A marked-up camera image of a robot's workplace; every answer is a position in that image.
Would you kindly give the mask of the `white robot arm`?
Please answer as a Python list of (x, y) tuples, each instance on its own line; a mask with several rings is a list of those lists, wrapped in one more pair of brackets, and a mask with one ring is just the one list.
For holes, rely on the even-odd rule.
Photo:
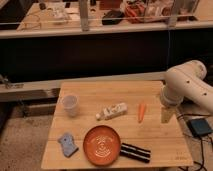
[(169, 68), (164, 73), (165, 85), (159, 99), (164, 106), (161, 122), (168, 123), (174, 110), (185, 98), (213, 114), (213, 86), (205, 83), (206, 66), (199, 60), (191, 60)]

